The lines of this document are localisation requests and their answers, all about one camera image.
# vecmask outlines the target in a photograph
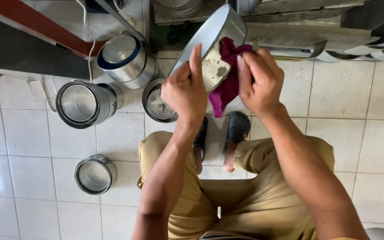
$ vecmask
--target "shoe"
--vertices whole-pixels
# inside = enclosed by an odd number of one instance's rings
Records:
[[[199,146],[201,147],[201,157],[202,161],[204,161],[204,154],[205,154],[205,138],[207,137],[207,126],[208,126],[208,119],[206,116],[204,116],[204,120],[201,123],[201,127],[199,129],[198,134],[195,137],[195,140],[193,141],[192,146]]]
[[[250,120],[247,115],[242,112],[232,112],[229,117],[229,124],[227,126],[227,136],[223,148],[223,156],[225,155],[227,145],[230,142],[240,143],[247,139],[250,132]]]

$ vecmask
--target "person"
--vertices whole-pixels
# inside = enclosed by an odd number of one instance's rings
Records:
[[[239,97],[272,138],[245,141],[250,122],[234,112],[224,149],[227,172],[257,176],[212,180],[210,187],[198,178],[207,107],[201,50],[195,46],[162,85],[161,97],[179,116],[174,132],[154,132],[140,143],[142,193],[132,239],[369,240],[333,174],[333,148],[303,135],[280,103],[284,72],[266,49],[238,56]]]

